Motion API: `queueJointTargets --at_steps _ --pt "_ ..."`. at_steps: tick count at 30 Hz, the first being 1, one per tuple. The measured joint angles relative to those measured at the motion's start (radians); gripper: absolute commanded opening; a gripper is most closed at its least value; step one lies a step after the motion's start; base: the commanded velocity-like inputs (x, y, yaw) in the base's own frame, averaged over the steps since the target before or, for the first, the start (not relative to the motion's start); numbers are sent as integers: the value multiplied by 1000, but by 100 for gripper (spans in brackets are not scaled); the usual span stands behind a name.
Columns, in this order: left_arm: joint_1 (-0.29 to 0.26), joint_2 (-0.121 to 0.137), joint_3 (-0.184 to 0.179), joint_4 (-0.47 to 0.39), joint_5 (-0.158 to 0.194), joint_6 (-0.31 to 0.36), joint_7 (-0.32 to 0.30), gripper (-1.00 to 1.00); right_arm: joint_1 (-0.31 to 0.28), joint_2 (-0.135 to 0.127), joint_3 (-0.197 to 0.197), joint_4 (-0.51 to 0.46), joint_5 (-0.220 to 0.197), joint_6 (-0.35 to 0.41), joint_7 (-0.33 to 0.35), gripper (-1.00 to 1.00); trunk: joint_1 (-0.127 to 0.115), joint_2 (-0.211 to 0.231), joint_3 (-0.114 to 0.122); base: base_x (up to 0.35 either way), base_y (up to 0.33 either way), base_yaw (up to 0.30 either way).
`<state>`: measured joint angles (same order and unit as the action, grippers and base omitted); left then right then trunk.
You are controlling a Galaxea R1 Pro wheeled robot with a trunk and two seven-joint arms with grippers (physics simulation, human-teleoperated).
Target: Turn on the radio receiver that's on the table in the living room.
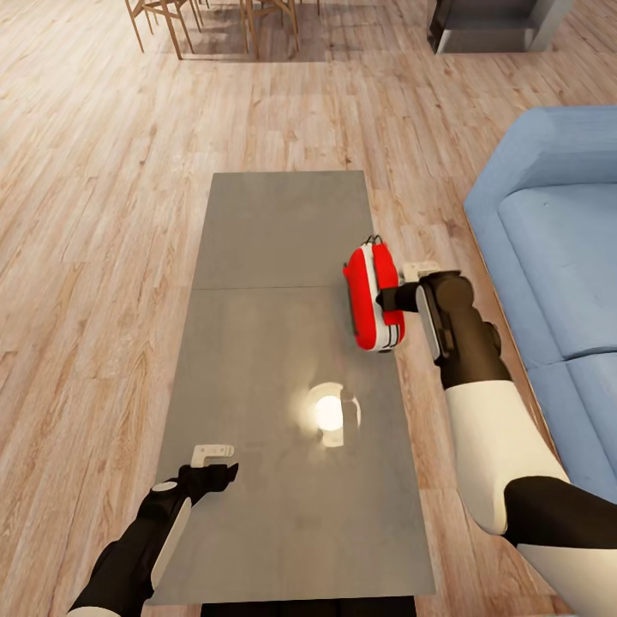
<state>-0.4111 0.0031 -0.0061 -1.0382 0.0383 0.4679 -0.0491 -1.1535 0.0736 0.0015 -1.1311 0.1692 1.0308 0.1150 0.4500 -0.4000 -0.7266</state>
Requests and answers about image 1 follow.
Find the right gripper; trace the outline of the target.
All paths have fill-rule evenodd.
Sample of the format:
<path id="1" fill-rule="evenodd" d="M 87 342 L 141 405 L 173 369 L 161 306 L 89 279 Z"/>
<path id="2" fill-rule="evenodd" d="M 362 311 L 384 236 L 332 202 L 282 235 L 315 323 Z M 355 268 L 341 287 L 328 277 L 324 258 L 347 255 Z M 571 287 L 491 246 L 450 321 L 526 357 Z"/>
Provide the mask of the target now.
<path id="1" fill-rule="evenodd" d="M 407 292 L 413 284 L 400 285 L 398 287 L 382 288 L 375 298 L 376 302 L 384 311 L 403 310 L 414 312 L 407 301 Z"/>

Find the radio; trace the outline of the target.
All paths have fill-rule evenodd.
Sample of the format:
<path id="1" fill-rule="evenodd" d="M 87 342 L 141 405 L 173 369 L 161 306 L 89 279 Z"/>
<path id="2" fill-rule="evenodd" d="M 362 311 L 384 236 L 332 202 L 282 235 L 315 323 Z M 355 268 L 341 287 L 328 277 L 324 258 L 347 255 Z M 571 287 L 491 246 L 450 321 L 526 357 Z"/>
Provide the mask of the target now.
<path id="1" fill-rule="evenodd" d="M 388 353 L 405 335 L 404 311 L 384 311 L 375 298 L 382 288 L 398 287 L 389 249 L 371 236 L 344 263 L 353 333 L 360 347 Z"/>

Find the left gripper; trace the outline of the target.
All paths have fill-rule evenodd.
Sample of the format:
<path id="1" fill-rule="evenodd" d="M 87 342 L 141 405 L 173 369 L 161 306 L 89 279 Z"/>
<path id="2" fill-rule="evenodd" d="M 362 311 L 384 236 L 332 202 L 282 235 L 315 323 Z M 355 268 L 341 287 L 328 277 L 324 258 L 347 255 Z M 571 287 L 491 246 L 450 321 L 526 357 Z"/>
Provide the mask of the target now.
<path id="1" fill-rule="evenodd" d="M 183 465 L 179 468 L 179 477 L 194 476 L 201 485 L 202 498 L 208 492 L 225 491 L 228 482 L 234 482 L 237 476 L 239 463 L 227 467 L 226 464 L 210 464 L 207 467 L 193 469 L 191 465 Z"/>

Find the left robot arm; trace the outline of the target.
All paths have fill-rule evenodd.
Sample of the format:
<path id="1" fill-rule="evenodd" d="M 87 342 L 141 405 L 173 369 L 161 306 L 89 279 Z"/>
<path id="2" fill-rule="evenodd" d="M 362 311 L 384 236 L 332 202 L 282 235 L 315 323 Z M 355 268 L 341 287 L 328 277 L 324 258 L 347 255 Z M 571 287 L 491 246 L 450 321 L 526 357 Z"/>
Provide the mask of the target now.
<path id="1" fill-rule="evenodd" d="M 225 491 L 239 463 L 210 464 L 231 458 L 232 445 L 197 445 L 191 465 L 179 477 L 157 484 L 141 502 L 136 520 L 101 553 L 91 580 L 65 617 L 141 617 L 189 521 L 190 509 L 208 492 Z"/>

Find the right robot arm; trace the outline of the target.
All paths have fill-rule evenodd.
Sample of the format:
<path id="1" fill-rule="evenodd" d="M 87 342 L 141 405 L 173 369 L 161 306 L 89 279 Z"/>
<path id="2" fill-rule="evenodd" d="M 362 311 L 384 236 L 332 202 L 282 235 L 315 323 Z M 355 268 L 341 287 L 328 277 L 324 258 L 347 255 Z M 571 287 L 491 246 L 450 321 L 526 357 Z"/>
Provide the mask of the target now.
<path id="1" fill-rule="evenodd" d="M 617 617 L 617 505 L 570 484 L 500 358 L 498 329 L 459 270 L 402 263 L 384 311 L 420 313 L 446 396 L 458 486 L 480 528 L 503 536 L 578 617 Z"/>

